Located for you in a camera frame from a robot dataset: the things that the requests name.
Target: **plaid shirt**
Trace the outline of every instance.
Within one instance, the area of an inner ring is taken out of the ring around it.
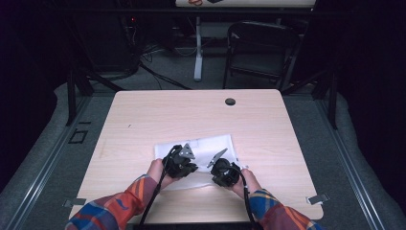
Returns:
[[[144,212],[157,183],[148,175],[136,179],[125,192],[91,201],[66,224],[74,229],[125,229],[126,223]],[[251,211],[263,229],[321,230],[322,227],[298,211],[283,206],[268,191],[250,197]]]

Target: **white paper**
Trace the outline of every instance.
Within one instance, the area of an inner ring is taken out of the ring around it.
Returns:
[[[158,144],[155,146],[155,159],[163,159],[168,155],[173,146],[182,145],[182,147],[184,147],[185,144],[189,144],[191,147],[195,157],[191,163],[196,164],[198,169],[196,172],[190,173],[181,180],[170,184],[165,190],[182,190],[215,185],[212,181],[213,176],[210,174],[210,170],[213,166],[207,168],[207,165],[209,165],[210,161],[217,153],[224,149],[227,149],[227,151],[224,152],[221,158],[225,158],[230,163],[234,162],[239,166],[238,158],[236,152],[234,151],[230,134]]]

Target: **black backdrop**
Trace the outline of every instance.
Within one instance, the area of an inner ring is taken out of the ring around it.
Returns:
[[[53,90],[66,81],[66,47],[75,42],[33,7],[34,0],[2,1],[1,189],[24,159],[56,106]],[[318,1],[316,10],[348,10],[353,1]],[[349,102],[359,147],[387,192],[405,211],[406,68],[405,3],[371,0],[357,17],[354,46],[343,61],[339,91]],[[293,80],[323,68],[349,24],[312,21]],[[77,60],[87,57],[76,52]]]
[[[405,11],[405,1],[369,1],[339,91],[349,102],[359,148],[406,214]]]
[[[310,21],[292,80],[303,81],[337,51],[344,54],[338,91],[348,101],[359,148],[406,213],[406,2],[318,1],[315,11],[321,10],[356,14],[351,21]]]

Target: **metal bracket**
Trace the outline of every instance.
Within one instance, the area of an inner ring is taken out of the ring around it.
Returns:
[[[307,203],[313,205],[313,204],[323,204],[324,202],[328,201],[329,197],[327,194],[322,194],[322,195],[316,195],[313,197],[307,197],[306,201]]]
[[[85,202],[86,199],[84,198],[74,198],[72,200],[65,199],[65,202],[63,202],[62,207],[73,208],[74,205],[84,205]]]

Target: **black cable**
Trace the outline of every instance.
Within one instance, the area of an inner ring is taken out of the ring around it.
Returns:
[[[254,220],[253,217],[253,213],[251,212],[251,206],[250,206],[250,199],[248,197],[248,186],[247,186],[247,182],[245,181],[245,177],[242,174],[241,171],[233,168],[233,167],[227,167],[227,169],[232,169],[234,171],[237,171],[239,173],[239,175],[241,176],[242,179],[242,184],[244,185],[244,203],[245,203],[245,209],[247,210],[247,214],[248,214],[248,218],[250,219],[251,225],[252,225],[252,229],[258,229],[257,224]]]
[[[154,77],[156,77],[156,78],[158,78],[158,79],[160,79],[160,80],[162,80],[162,81],[166,81],[166,82],[168,82],[168,83],[171,83],[171,84],[173,84],[173,85],[175,85],[175,86],[178,86],[178,87],[181,87],[181,88],[183,88],[183,89],[191,89],[191,88],[189,88],[189,87],[187,87],[187,86],[185,86],[185,85],[179,83],[179,82],[176,81],[176,80],[172,80],[172,79],[170,79],[170,78],[167,78],[167,77],[165,77],[165,76],[162,76],[162,75],[160,75],[160,74],[157,74],[157,73],[153,72],[151,69],[149,69],[148,67],[146,67],[141,61],[140,61],[140,67],[143,68],[143,69],[145,69],[145,70],[147,70],[147,72],[149,72],[151,75],[153,75]]]
[[[141,217],[140,224],[139,224],[140,229],[142,229],[142,227],[143,227],[143,225],[144,225],[144,222],[146,221],[146,217],[147,217],[147,215],[148,215],[149,209],[150,209],[151,206],[152,206],[153,201],[155,200],[155,197],[156,197],[156,196],[159,194],[159,192],[161,191],[162,181],[164,180],[165,175],[167,175],[167,170],[166,170],[166,168],[167,168],[167,163],[168,163],[168,161],[165,162],[164,169],[162,170],[162,173],[161,173],[161,178],[159,179],[159,182],[158,182],[158,184],[156,185],[155,190],[153,191],[152,198],[151,198],[151,200],[149,201],[148,206],[146,207],[146,210],[145,210],[144,213],[143,213],[143,216]]]

